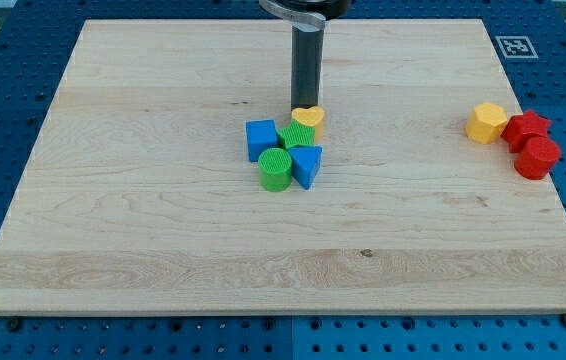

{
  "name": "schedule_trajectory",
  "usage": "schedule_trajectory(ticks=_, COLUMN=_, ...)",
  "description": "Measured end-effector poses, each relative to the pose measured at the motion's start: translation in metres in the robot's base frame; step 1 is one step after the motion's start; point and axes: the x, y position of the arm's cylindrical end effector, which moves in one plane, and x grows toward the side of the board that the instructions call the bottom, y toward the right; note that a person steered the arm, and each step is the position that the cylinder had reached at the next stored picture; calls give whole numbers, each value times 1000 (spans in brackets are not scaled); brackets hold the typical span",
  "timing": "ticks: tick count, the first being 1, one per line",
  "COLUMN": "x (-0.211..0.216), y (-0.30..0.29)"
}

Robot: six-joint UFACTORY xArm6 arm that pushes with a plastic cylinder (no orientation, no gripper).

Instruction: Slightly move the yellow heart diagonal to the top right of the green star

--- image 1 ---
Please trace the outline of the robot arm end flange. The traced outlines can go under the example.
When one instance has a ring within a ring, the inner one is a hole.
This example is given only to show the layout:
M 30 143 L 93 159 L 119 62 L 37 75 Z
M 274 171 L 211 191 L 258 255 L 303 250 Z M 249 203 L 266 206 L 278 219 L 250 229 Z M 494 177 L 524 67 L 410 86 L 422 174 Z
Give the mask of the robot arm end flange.
M 329 20 L 344 15 L 351 0 L 259 0 L 259 6 L 294 27 L 313 32 L 323 30 Z

